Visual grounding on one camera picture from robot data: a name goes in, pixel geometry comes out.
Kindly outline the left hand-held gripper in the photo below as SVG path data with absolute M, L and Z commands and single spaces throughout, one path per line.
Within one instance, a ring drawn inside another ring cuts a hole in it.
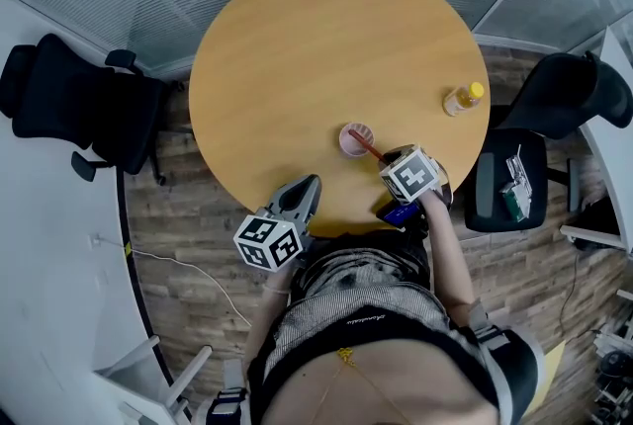
M 299 259 L 312 243 L 309 223 L 321 195 L 319 175 L 306 175 L 279 188 L 269 208 L 259 208 L 239 226 L 233 242 L 249 266 L 277 272 Z

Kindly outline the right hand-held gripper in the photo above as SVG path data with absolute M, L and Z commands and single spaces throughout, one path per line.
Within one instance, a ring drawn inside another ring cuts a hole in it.
M 376 217 L 394 228 L 409 228 L 419 223 L 423 209 L 419 197 L 435 193 L 447 209 L 452 205 L 448 173 L 417 145 L 405 145 L 383 154 L 379 177 L 392 199 L 378 209 Z

